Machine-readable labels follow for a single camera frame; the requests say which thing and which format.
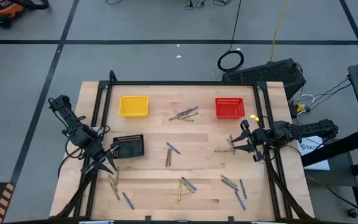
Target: orange vacuum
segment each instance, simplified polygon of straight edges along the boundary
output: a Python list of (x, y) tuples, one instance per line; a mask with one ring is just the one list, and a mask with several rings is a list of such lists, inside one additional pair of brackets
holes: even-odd
[(47, 9), (48, 0), (41, 0), (41, 4), (35, 4), (31, 0), (0, 0), (0, 26), (8, 29), (12, 20), (19, 16), (24, 9)]

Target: wooden table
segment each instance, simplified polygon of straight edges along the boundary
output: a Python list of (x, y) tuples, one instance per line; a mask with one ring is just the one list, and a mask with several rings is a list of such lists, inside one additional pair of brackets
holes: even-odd
[[(76, 105), (77, 116), (86, 116), (90, 124), (98, 82), (84, 82)], [(268, 93), (275, 121), (291, 121), (282, 83), (268, 83)], [(126, 95), (148, 95), (149, 115), (146, 118), (119, 116), (119, 99)], [(118, 201), (108, 181), (108, 174), (100, 172), (96, 185), (92, 219), (144, 220), (193, 220), (236, 221), (274, 220), (272, 201), (264, 161), (254, 162), (252, 154), (237, 151), (217, 153), (215, 149), (228, 149), (229, 135), (241, 133), (242, 119), (216, 119), (215, 97), (241, 97), (251, 130), (258, 127), (251, 114), (257, 114), (251, 86), (113, 86), (107, 125), (111, 131), (105, 135), (104, 148), (113, 137), (144, 134), (145, 155), (130, 159), (116, 159), (120, 167)], [(260, 101), (265, 109), (263, 94)], [(176, 113), (199, 106), (194, 122), (168, 118)], [(173, 144), (181, 154), (172, 154), (171, 167), (165, 167), (166, 142)], [(289, 191), (304, 210), (313, 216), (313, 208), (303, 172), (300, 155), (289, 147), (282, 149), (283, 168)], [(83, 161), (69, 159), (62, 167), (50, 214), (57, 214), (71, 199), (78, 188)], [(228, 186), (220, 180), (224, 174), (239, 184), (242, 179), (248, 199), (242, 211), (239, 202)], [(185, 177), (197, 187), (195, 194), (183, 188), (181, 202), (177, 202), (179, 178)], [(131, 210), (122, 197), (125, 192), (135, 206)], [(282, 217), (285, 216), (282, 195), (277, 190)], [(85, 214), (88, 194), (83, 196), (81, 214)]]

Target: yellow basket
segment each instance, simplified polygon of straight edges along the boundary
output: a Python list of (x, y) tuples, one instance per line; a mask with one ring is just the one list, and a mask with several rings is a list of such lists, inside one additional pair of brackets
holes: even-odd
[(149, 109), (149, 96), (122, 96), (119, 114), (126, 118), (145, 117)]

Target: white paper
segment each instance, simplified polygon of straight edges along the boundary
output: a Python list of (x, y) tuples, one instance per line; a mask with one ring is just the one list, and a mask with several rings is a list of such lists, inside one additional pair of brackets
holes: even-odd
[[(303, 138), (302, 143), (298, 142), (298, 149), (303, 156), (309, 152), (313, 152), (321, 143), (323, 143), (323, 140), (318, 136)], [(321, 161), (316, 164), (304, 167), (304, 169), (329, 170), (329, 164), (328, 161)]]

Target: black metal frame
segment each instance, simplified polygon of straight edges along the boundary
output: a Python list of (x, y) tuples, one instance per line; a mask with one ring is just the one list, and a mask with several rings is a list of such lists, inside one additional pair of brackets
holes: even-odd
[[(96, 94), (96, 100), (95, 100), (95, 105), (94, 105), (94, 110), (93, 110), (93, 117), (91, 120), (91, 126), (96, 126), (96, 122), (97, 122), (97, 117), (98, 117), (98, 113), (99, 113), (99, 109), (100, 109), (100, 103), (101, 103), (101, 96), (103, 93), (104, 89), (107, 89), (107, 93), (106, 93), (106, 99), (104, 102), (104, 108), (103, 108), (103, 115), (101, 118), (101, 126), (106, 125), (107, 122), (107, 116), (108, 116), (108, 110), (109, 110), (109, 103), (110, 103), (110, 99), (111, 99), (111, 91), (112, 91), (112, 87), (114, 85), (219, 85), (219, 86), (252, 86), (253, 90), (254, 90), (254, 97), (255, 97), (255, 104), (256, 104), (256, 108), (257, 108), (257, 115), (258, 117), (262, 118), (259, 120), (259, 124), (261, 127), (265, 127), (264, 125), (264, 115), (262, 113), (262, 106), (260, 103), (260, 96), (259, 96), (259, 88), (262, 89), (262, 92), (264, 94), (264, 100), (265, 100), (265, 105), (266, 105), (266, 111), (267, 111), (267, 118), (269, 121), (269, 125), (273, 124), (273, 113), (272, 113), (272, 108), (270, 105), (270, 99), (269, 99), (269, 94), (268, 94), (268, 89), (267, 89), (267, 84), (266, 82), (246, 82), (246, 83), (224, 83), (224, 82), (177, 82), (177, 81), (145, 81), (145, 82), (132, 82), (132, 81), (117, 81), (116, 76), (114, 75), (113, 72), (110, 72), (110, 80), (108, 81), (99, 81), (99, 85), (98, 85), (98, 92)], [(268, 146), (264, 146), (264, 150), (268, 151), (269, 147)], [(284, 175), (284, 170), (283, 170), (283, 165), (282, 165), (282, 159), (281, 159), (281, 155), (280, 152), (274, 151), (275, 153), (275, 158), (277, 160), (277, 170), (278, 170), (278, 175), (280, 177), (280, 180), (285, 184), (285, 175)], [(270, 154), (267, 153), (266, 155), (266, 160), (270, 160)], [(90, 162), (89, 157), (85, 157), (84, 160), (84, 165), (87, 165)], [(81, 175), (81, 179), (80, 179), (80, 185), (83, 183), (83, 175)], [(88, 203), (86, 205), (86, 213), (85, 216), (86, 217), (90, 217), (91, 213), (92, 213), (92, 208), (93, 208), (93, 199), (94, 199), (94, 193), (95, 193), (95, 189), (96, 189), (96, 181), (97, 181), (97, 176), (91, 181), (91, 187), (89, 189), (89, 196), (88, 196)], [(271, 198), (272, 198), (272, 205), (273, 205), (273, 212), (274, 212), (274, 217), (276, 221), (282, 220), (283, 218), (280, 215), (280, 207), (278, 206), (278, 199), (277, 199), (277, 191), (276, 191), (276, 185), (274, 183), (274, 180), (268, 176), (268, 182), (269, 182), (269, 188), (270, 188), (270, 194), (271, 194)], [(292, 216), (292, 212), (291, 212), (291, 207), (288, 204), (286, 198), (283, 198), (284, 201), (284, 209), (285, 209), (285, 215), (286, 215), (286, 219), (288, 220), (293, 220), (293, 216)], [(75, 207), (75, 211), (73, 216), (74, 217), (78, 217), (80, 215), (80, 210), (81, 210), (81, 204), (82, 204), (82, 199), (80, 199)], [(230, 220), (232, 220), (234, 222), (234, 218), (233, 217), (228, 217), (229, 219), (229, 223)], [(147, 222), (147, 217), (145, 219), (145, 221), (130, 221), (131, 223), (133, 222), (139, 222), (139, 223), (144, 223)], [(227, 223), (227, 222), (194, 222), (194, 223)]]

